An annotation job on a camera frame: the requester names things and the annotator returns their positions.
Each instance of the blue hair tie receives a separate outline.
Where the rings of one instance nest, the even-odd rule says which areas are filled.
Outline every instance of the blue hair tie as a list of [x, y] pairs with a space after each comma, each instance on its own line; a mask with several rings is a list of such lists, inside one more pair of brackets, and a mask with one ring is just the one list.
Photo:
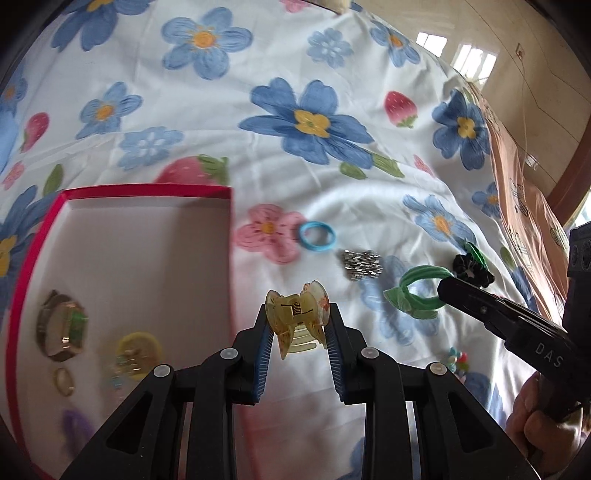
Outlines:
[[[322, 228], [329, 234], [328, 242], [323, 245], [316, 245], [306, 239], [306, 232], [311, 228]], [[334, 247], [336, 243], [336, 234], [332, 227], [324, 222], [306, 222], [300, 225], [298, 229], [298, 237], [302, 247], [312, 250], [313, 252], [325, 252]]]

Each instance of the window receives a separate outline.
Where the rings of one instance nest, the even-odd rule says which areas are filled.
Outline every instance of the window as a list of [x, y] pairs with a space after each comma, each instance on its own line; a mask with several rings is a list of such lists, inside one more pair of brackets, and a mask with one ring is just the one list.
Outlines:
[[420, 46], [425, 47], [437, 57], [441, 57], [441, 52], [447, 43], [447, 38], [439, 37], [438, 35], [429, 35], [425, 32], [419, 32], [417, 35], [417, 43]]
[[495, 63], [496, 55], [472, 45], [462, 44], [456, 53], [453, 67], [464, 75], [466, 80], [482, 88], [491, 75]]

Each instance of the human hand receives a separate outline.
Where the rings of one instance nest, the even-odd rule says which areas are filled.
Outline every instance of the human hand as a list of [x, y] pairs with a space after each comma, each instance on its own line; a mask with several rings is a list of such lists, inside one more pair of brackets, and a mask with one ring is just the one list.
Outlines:
[[579, 449], [583, 413], [573, 413], [565, 422], [556, 423], [537, 410], [540, 373], [536, 372], [521, 387], [507, 420], [505, 433], [527, 458], [530, 445], [542, 451], [538, 473], [545, 477], [560, 472]]

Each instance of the light blue bracelet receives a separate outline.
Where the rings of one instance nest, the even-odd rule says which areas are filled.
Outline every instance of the light blue bracelet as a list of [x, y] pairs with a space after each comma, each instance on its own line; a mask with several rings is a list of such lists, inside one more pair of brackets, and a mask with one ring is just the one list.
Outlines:
[[[306, 240], [306, 232], [310, 228], [322, 228], [329, 233], [328, 242], [323, 245], [315, 245], [308, 240]], [[313, 252], [325, 252], [326, 250], [330, 250], [334, 247], [336, 243], [336, 234], [332, 227], [324, 222], [306, 222], [300, 225], [298, 229], [298, 237], [300, 238], [300, 243], [302, 247], [312, 250]]]

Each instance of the bed sheet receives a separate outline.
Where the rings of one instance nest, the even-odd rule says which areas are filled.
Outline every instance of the bed sheet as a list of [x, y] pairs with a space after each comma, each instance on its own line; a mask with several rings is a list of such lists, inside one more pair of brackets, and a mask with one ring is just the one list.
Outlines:
[[[227, 184], [235, 331], [269, 289], [317, 279], [345, 323], [398, 362], [467, 352], [466, 386], [504, 425], [532, 369], [457, 310], [415, 320], [382, 295], [412, 266], [451, 268], [467, 239], [495, 275], [488, 291], [537, 309], [507, 255], [490, 132], [459, 74], [353, 6], [337, 16], [300, 0], [74, 0], [0, 99], [20, 126], [0, 176], [0, 309], [56, 190]], [[335, 249], [303, 249], [304, 220], [331, 225]], [[384, 272], [347, 280], [341, 249], [375, 251]], [[363, 408], [339, 403], [322, 348], [282, 361], [274, 346], [261, 403], [242, 413], [257, 478], [360, 476]], [[59, 476], [66, 465], [39, 467]]]

